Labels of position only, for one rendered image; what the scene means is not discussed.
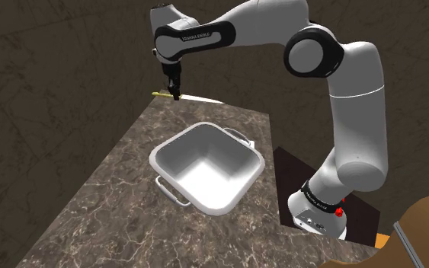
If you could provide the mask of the yellow-handled knife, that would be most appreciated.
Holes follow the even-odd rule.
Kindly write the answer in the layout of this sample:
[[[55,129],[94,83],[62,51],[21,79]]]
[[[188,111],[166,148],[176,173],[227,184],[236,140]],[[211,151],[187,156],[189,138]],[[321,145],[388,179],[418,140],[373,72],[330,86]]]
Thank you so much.
[[[168,98],[174,99],[174,96],[172,94],[166,94],[166,93],[161,93],[161,92],[157,92],[157,91],[153,91],[152,96],[168,97]],[[214,99],[205,98],[205,97],[198,97],[198,96],[193,96],[193,95],[189,95],[189,94],[181,94],[178,98],[179,98],[179,100],[189,100],[189,101],[200,101],[200,102],[214,103],[214,104],[224,104],[224,102],[219,101],[219,100],[214,100]]]

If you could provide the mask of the dark robot stand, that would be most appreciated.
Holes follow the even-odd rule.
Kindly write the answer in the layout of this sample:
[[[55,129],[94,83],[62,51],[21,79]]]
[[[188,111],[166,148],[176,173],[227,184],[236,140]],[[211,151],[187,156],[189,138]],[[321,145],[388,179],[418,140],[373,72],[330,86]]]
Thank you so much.
[[[298,228],[288,209],[287,200],[315,173],[315,169],[281,147],[274,150],[273,156],[280,223]],[[375,247],[380,211],[352,193],[345,198],[343,210],[347,216],[345,240]]]

